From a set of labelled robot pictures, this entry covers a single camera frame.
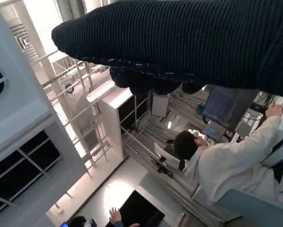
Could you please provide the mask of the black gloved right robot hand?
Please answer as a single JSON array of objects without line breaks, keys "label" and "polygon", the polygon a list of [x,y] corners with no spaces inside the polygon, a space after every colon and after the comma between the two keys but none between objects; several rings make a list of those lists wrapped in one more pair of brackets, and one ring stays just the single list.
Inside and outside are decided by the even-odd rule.
[{"label": "black gloved right robot hand", "polygon": [[283,96],[283,0],[121,0],[51,38],[135,95],[216,85]]}]

